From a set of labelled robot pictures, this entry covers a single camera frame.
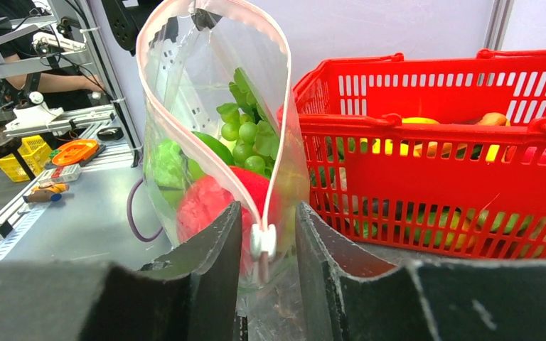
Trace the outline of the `red plastic basket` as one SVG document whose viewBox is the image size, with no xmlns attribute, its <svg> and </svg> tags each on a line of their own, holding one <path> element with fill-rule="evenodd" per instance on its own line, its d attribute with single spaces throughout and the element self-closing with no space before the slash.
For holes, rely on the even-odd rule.
<svg viewBox="0 0 546 341">
<path fill-rule="evenodd" d="M 347 238 L 470 259 L 546 259 L 546 50 L 329 59 L 294 95 L 311 206 Z M 490 112 L 511 125 L 475 125 Z M 439 124 L 403 124 L 408 117 Z M 402 141 L 409 153 L 422 146 L 421 156 L 401 156 Z"/>
</svg>

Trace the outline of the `green grapes toy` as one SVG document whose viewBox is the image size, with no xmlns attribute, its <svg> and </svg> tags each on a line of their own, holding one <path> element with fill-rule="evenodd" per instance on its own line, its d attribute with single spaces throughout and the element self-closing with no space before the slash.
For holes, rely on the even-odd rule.
<svg viewBox="0 0 546 341">
<path fill-rule="evenodd" d="M 232 144 L 233 164 L 270 179 L 281 141 L 276 122 L 243 68 L 234 70 L 227 87 L 233 101 L 216 111 L 223 121 L 221 138 Z"/>
</svg>

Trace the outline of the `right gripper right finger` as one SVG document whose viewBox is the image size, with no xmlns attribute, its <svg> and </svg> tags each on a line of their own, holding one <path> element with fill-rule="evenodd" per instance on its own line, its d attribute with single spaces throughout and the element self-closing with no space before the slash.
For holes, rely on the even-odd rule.
<svg viewBox="0 0 546 341">
<path fill-rule="evenodd" d="M 546 261 L 388 263 L 296 208 L 308 340 L 546 340 Z"/>
</svg>

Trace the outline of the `yellow banana bunch toy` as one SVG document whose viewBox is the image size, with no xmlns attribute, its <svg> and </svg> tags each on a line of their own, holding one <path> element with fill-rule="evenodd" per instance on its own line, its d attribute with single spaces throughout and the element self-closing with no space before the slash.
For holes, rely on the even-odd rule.
<svg viewBox="0 0 546 341">
<path fill-rule="evenodd" d="M 425 117 L 408 117 L 408 118 L 404 118 L 402 119 L 402 123 L 403 124 L 439 124 L 438 121 L 434 120 L 434 119 L 430 119 L 430 118 L 425 118 Z M 385 152 L 387 155 L 390 155 L 391 154 L 391 149 L 392 149 L 392 141 L 391 140 L 386 140 L 385 141 Z M 414 150 L 409 153 L 409 146 L 408 146 L 408 143 L 406 141 L 402 141 L 401 144 L 400 144 L 400 155 L 401 156 L 408 156 L 408 155 L 413 155 L 415 157 L 420 157 L 421 156 L 421 150 L 422 150 L 422 146 L 419 146 L 417 148 L 414 148 Z M 380 139 L 376 139 L 373 146 L 372 146 L 372 152 L 374 154 L 380 154 L 381 152 L 381 140 Z"/>
</svg>

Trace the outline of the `person forearm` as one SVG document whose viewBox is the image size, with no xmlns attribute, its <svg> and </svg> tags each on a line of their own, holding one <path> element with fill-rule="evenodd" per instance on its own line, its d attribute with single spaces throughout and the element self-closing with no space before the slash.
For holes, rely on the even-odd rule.
<svg viewBox="0 0 546 341">
<path fill-rule="evenodd" d="M 5 57 L 5 63 L 20 61 L 17 54 Z M 104 84 L 98 76 L 82 75 L 53 75 L 45 72 L 39 73 L 38 91 L 41 93 L 72 92 L 77 90 L 89 90 L 91 92 L 103 92 Z M 7 82 L 17 90 L 22 90 L 26 84 L 27 75 L 14 75 L 7 77 Z"/>
</svg>

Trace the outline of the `orange round lid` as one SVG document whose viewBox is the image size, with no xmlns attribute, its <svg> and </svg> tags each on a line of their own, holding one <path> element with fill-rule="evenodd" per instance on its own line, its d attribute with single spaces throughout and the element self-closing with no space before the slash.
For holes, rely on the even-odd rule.
<svg viewBox="0 0 546 341">
<path fill-rule="evenodd" d="M 60 146 L 51 158 L 51 163 L 55 166 L 85 166 L 97 155 L 99 149 L 97 140 L 76 139 Z"/>
</svg>

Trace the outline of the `small red apple toy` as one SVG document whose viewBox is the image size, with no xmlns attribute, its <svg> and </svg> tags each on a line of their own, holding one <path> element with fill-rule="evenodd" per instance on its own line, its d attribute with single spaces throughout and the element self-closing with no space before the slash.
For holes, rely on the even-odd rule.
<svg viewBox="0 0 546 341">
<path fill-rule="evenodd" d="M 264 213 L 265 198 L 269 179 L 237 166 L 231 168 L 240 182 L 246 187 L 254 200 L 258 213 Z M 187 242 L 209 226 L 226 207 L 235 201 L 231 192 L 221 187 L 214 177 L 204 175 L 188 189 L 177 209 L 176 231 L 178 241 Z M 242 213 L 242 252 L 240 257 L 240 275 L 246 276 L 254 268 L 250 254 L 250 232 L 254 223 L 253 216 L 245 207 Z"/>
</svg>

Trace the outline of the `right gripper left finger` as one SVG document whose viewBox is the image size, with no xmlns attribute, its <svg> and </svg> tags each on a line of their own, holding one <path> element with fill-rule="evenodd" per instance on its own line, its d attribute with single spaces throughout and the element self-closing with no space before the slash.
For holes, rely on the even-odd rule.
<svg viewBox="0 0 546 341">
<path fill-rule="evenodd" d="M 0 340 L 232 340 L 238 202 L 134 271 L 115 262 L 0 262 Z"/>
</svg>

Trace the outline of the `clear zip top bag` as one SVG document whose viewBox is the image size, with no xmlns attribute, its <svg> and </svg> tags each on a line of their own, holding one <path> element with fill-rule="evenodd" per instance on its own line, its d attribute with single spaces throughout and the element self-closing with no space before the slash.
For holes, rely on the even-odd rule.
<svg viewBox="0 0 546 341">
<path fill-rule="evenodd" d="M 144 184 L 167 237 L 181 245 L 178 208 L 162 198 L 147 164 L 154 147 L 171 139 L 181 147 L 186 192 L 210 175 L 253 216 L 254 268 L 246 276 L 239 270 L 236 305 L 247 338 L 305 340 L 295 237 L 296 207 L 308 197 L 309 176 L 282 29 L 248 1 L 163 1 L 139 33 L 136 57 L 147 111 Z M 231 170 L 232 144 L 221 138 L 216 111 L 233 101 L 228 83 L 238 67 L 260 91 L 281 138 L 262 215 Z"/>
</svg>

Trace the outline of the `napa cabbage toy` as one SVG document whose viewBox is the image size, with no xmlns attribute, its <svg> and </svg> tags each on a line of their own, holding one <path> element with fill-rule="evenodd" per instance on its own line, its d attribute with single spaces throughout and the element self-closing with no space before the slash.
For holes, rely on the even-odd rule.
<svg viewBox="0 0 546 341">
<path fill-rule="evenodd" d="M 164 139 L 150 152 L 147 170 L 162 198 L 176 209 L 187 188 L 181 147 L 171 139 Z"/>
</svg>

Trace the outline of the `small toy figure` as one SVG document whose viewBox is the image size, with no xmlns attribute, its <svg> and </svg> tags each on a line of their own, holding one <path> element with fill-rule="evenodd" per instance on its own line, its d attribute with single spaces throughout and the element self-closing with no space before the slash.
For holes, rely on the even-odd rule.
<svg viewBox="0 0 546 341">
<path fill-rule="evenodd" d="M 45 183 L 31 189 L 30 193 L 23 195 L 25 203 L 57 202 L 62 199 L 63 193 L 70 186 L 67 183 Z"/>
</svg>

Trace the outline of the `orange sweet potato toy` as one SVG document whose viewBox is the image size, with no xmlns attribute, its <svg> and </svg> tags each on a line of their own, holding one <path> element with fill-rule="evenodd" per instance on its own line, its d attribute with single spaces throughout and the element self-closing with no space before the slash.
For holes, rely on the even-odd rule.
<svg viewBox="0 0 546 341">
<path fill-rule="evenodd" d="M 484 114 L 476 123 L 478 126 L 510 126 L 510 120 L 506 115 L 498 112 Z"/>
</svg>

